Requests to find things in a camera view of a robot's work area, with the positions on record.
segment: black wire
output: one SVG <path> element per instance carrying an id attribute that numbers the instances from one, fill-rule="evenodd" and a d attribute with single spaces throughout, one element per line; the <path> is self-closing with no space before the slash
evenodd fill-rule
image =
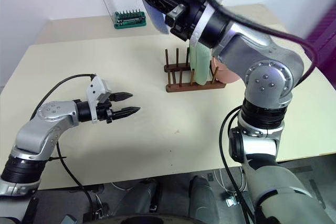
<path id="1" fill-rule="evenodd" d="M 240 110 L 238 110 L 237 112 L 236 112 L 236 114 L 234 114 L 233 116 L 232 116 L 232 118 L 231 118 L 231 120 L 229 121 L 229 124 L 228 124 L 228 126 L 227 126 L 227 136 L 229 137 L 229 132 L 230 132 L 230 129 L 231 129 L 231 125 L 232 125 L 232 123 L 233 123 L 233 120 L 238 116 L 238 114 L 239 114 L 239 112 L 240 112 Z M 244 219 L 245 219 L 245 223 L 246 224 L 249 224 L 250 223 L 250 221 L 249 221 L 249 219 L 248 219 L 248 216 L 247 216 L 247 209 L 243 206 L 243 205 L 241 205 L 242 206 L 242 211 L 243 211 L 243 214 L 244 214 Z"/>
<path id="2" fill-rule="evenodd" d="M 92 220 L 93 219 L 93 203 L 92 203 L 91 196 L 89 195 L 88 191 L 83 187 L 83 185 L 81 184 L 81 182 L 79 182 L 78 179 L 72 174 L 72 172 L 70 171 L 70 169 L 68 168 L 68 166 L 64 162 L 64 160 L 62 158 L 61 149 L 59 147 L 58 142 L 56 144 L 56 149 L 57 149 L 57 153 L 58 153 L 58 156 L 59 156 L 59 160 L 61 161 L 64 169 L 67 171 L 67 173 L 70 175 L 70 177 L 72 178 L 72 180 L 79 186 L 79 188 L 85 193 L 86 197 L 88 198 L 89 207 L 90 207 L 90 219 Z"/>
<path id="3" fill-rule="evenodd" d="M 96 76 L 93 73 L 84 73 L 84 74 L 76 74 L 74 76 L 70 76 L 68 78 L 65 78 L 63 81 L 60 81 L 59 83 L 57 83 L 43 98 L 42 100 L 38 103 L 38 105 L 36 106 L 35 110 L 32 113 L 32 116 L 30 117 L 29 120 L 33 119 L 34 116 L 37 113 L 37 110 L 41 107 L 41 105 L 46 101 L 46 99 L 51 95 L 51 93 L 53 93 L 59 86 L 61 86 L 64 82 L 77 78 L 77 77 L 90 77 L 91 80 L 94 78 L 94 76 Z"/>
<path id="4" fill-rule="evenodd" d="M 241 25 L 244 25 L 248 28 L 259 31 L 261 33 L 269 34 L 269 35 L 272 35 L 272 36 L 275 36 L 281 39 L 290 40 L 292 42 L 300 44 L 305 49 L 305 53 L 308 55 L 308 57 L 310 57 L 311 65 L 308 68 L 307 72 L 304 73 L 304 75 L 301 77 L 301 79 L 296 84 L 296 86 L 299 85 L 301 82 L 303 82 L 313 72 L 314 68 L 318 65 L 319 53 L 317 52 L 315 47 L 308 41 L 298 36 L 284 33 L 283 31 L 278 31 L 278 30 L 271 29 L 266 26 L 260 25 L 240 15 L 236 15 L 230 12 L 229 10 L 227 10 L 223 5 L 218 3 L 217 0 L 206 0 L 206 1 L 213 7 L 213 9 L 215 9 L 219 14 L 221 14 L 225 18 L 229 18 L 230 20 L 236 23 L 239 23 Z"/>
<path id="5" fill-rule="evenodd" d="M 95 74 L 91 74 L 91 73 L 84 73 L 84 74 L 76 74 L 74 76 L 70 76 L 68 78 L 65 78 L 63 81 L 60 81 L 59 83 L 57 83 L 43 98 L 42 100 L 39 102 L 39 104 L 36 106 L 35 110 L 32 113 L 32 116 L 30 117 L 30 120 L 34 118 L 34 116 L 36 115 L 38 109 L 41 107 L 41 105 L 46 101 L 46 99 L 51 95 L 51 93 L 53 93 L 59 86 L 61 86 L 63 83 L 65 83 L 68 80 L 77 78 L 77 77 L 90 77 L 91 80 L 95 77 Z M 70 177 L 72 178 L 72 180 L 79 186 L 79 188 L 85 193 L 86 197 L 88 198 L 89 201 L 89 207 L 90 207 L 90 220 L 92 220 L 93 218 L 93 204 L 92 204 L 92 199 L 91 196 L 89 195 L 88 191 L 83 187 L 83 185 L 78 181 L 78 179 L 72 174 L 72 172 L 70 171 L 70 169 L 68 168 L 68 166 L 66 165 L 66 163 L 63 160 L 62 157 L 62 153 L 59 147 L 59 144 L 57 142 L 56 144 L 56 149 L 57 149 L 57 153 L 58 153 L 58 157 L 59 160 L 61 161 L 64 169 L 67 171 L 67 173 L 70 175 Z"/>
<path id="6" fill-rule="evenodd" d="M 224 152 L 223 152 L 223 144 L 222 144 L 222 138 L 223 138 L 223 130 L 224 130 L 224 126 L 227 122 L 227 120 L 229 119 L 229 117 L 235 113 L 237 110 L 240 110 L 241 109 L 241 105 L 234 108 L 233 110 L 231 110 L 227 115 L 226 117 L 224 118 L 223 122 L 222 122 L 222 125 L 220 127 L 220 131 L 219 131 L 219 151 L 220 151 L 220 156 L 222 157 L 222 161 L 223 161 L 223 164 L 224 164 L 224 167 L 226 169 L 226 172 L 227 172 L 227 175 L 229 177 L 229 179 L 231 180 L 231 183 L 233 184 L 235 190 L 236 190 L 236 193 L 237 193 L 237 196 L 240 200 L 240 202 L 242 203 L 242 207 L 247 211 L 248 215 L 250 216 L 250 218 L 252 220 L 254 220 L 254 214 L 252 213 L 251 209 L 248 207 L 245 199 L 243 198 L 243 195 L 242 193 L 239 191 L 239 188 L 237 186 L 237 183 L 235 182 L 233 176 L 232 176 L 232 173 L 230 172 L 229 170 L 229 167 L 226 163 L 226 159 L 225 159 L 225 156 L 224 156 Z"/>
<path id="7" fill-rule="evenodd" d="M 227 136 L 228 136 L 228 137 L 229 137 L 229 132 L 230 132 L 230 129 L 231 129 L 231 125 L 232 125 L 232 123 L 233 123 L 233 120 L 238 116 L 239 112 L 240 112 L 240 110 L 237 111 L 237 113 L 234 114 L 234 115 L 232 116 L 231 120 L 229 121 L 229 124 L 228 124 L 228 126 L 227 126 Z"/>

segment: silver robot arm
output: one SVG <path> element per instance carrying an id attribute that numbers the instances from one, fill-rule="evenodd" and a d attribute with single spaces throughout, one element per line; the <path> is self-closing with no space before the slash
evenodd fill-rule
<path id="1" fill-rule="evenodd" d="M 110 109 L 111 101 L 122 101 L 132 94 L 112 93 L 106 83 L 95 76 L 87 88 L 88 101 L 48 102 L 18 132 L 15 144 L 0 177 L 0 222 L 11 218 L 21 222 L 36 192 L 41 174 L 64 131 L 80 122 L 112 120 L 127 117 L 140 108 L 120 111 Z"/>
<path id="2" fill-rule="evenodd" d="M 303 73 L 299 55 L 228 15 L 205 11 L 211 9 L 206 0 L 144 1 L 165 14 L 172 34 L 185 41 L 198 38 L 244 81 L 245 99 L 238 127 L 229 132 L 229 152 L 244 167 L 257 223 L 333 223 L 296 176 L 276 163 L 291 90 Z M 198 23 L 202 29 L 196 29 Z"/>
<path id="3" fill-rule="evenodd" d="M 276 163 L 291 90 L 303 73 L 301 58 L 268 35 L 235 23 L 213 56 L 246 85 L 229 152 L 246 173 L 256 223 L 334 223 L 299 179 Z"/>

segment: peach object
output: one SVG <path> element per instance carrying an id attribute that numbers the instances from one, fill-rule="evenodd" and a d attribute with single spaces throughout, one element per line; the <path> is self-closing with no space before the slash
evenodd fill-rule
<path id="1" fill-rule="evenodd" d="M 211 59 L 211 69 L 215 72 L 218 66 L 216 79 L 222 83 L 232 83 L 240 79 L 240 77 L 227 68 L 227 66 L 219 62 L 216 58 Z"/>

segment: table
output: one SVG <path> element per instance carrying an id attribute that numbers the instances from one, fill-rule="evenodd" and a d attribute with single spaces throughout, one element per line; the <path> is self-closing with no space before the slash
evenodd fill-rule
<path id="1" fill-rule="evenodd" d="M 283 29 L 280 24 L 270 27 Z M 300 46 L 275 41 L 298 52 L 307 69 L 310 61 Z M 166 93 L 164 49 L 169 50 L 174 62 L 176 47 L 180 48 L 180 59 L 184 59 L 187 43 L 173 35 L 30 46 L 1 94 L 0 169 L 17 132 L 29 120 L 39 100 L 58 81 L 79 73 L 97 73 L 113 91 L 134 94 L 113 103 L 114 109 L 141 107 L 136 114 L 112 124 L 81 123 L 61 136 L 66 163 L 84 185 L 223 167 L 218 131 L 225 115 L 242 103 L 244 84 L 239 80 L 224 89 Z M 87 78 L 71 80 L 48 101 L 86 100 L 88 84 Z M 330 133 L 335 126 L 335 100 L 335 90 L 319 70 L 295 88 L 285 117 L 279 161 L 336 151 Z M 226 137 L 223 144 L 229 166 L 238 165 L 229 158 Z M 74 185 L 59 161 L 47 163 L 40 189 Z"/>

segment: floor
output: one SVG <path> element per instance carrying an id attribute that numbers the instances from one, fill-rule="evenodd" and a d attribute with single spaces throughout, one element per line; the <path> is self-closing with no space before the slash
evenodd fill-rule
<path id="1" fill-rule="evenodd" d="M 328 215 L 336 222 L 336 154 L 299 159 L 283 163 L 282 165 L 294 172 L 325 208 Z M 239 168 L 232 168 L 232 173 L 240 183 Z M 156 177 L 155 179 L 163 185 L 159 212 L 186 216 L 188 211 L 188 188 L 189 182 L 195 175 L 207 177 L 212 170 L 185 173 Z M 223 173 L 224 184 L 230 188 L 228 177 Z M 131 187 L 138 181 L 116 183 L 120 187 Z M 225 194 L 216 180 L 209 182 L 213 188 L 220 223 L 244 223 L 243 215 L 239 206 L 228 207 L 223 200 Z M 111 184 L 104 184 L 97 192 L 101 201 L 109 205 L 109 212 L 116 207 L 126 192 L 114 188 Z M 39 205 L 34 224 L 59 224 L 65 214 L 71 214 L 82 223 L 82 215 L 88 210 L 88 202 L 85 195 L 80 191 L 63 190 L 41 190 L 36 196 L 39 198 Z"/>

